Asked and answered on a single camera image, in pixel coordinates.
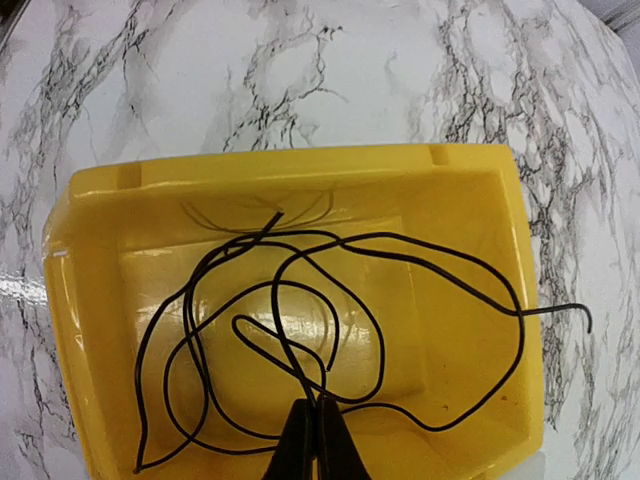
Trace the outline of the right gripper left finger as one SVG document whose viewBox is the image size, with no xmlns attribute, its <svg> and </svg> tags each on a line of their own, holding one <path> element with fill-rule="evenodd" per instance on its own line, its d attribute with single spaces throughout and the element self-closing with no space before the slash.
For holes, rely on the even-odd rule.
<svg viewBox="0 0 640 480">
<path fill-rule="evenodd" d="M 309 480 L 315 454 L 315 409 L 307 399 L 292 404 L 264 480 Z"/>
</svg>

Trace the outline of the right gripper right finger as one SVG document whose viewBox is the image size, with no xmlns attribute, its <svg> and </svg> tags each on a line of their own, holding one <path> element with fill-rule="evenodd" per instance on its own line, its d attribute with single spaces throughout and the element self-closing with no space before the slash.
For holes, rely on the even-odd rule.
<svg viewBox="0 0 640 480">
<path fill-rule="evenodd" d="M 321 396 L 317 400 L 315 443 L 319 479 L 371 478 L 334 398 Z"/>
</svg>

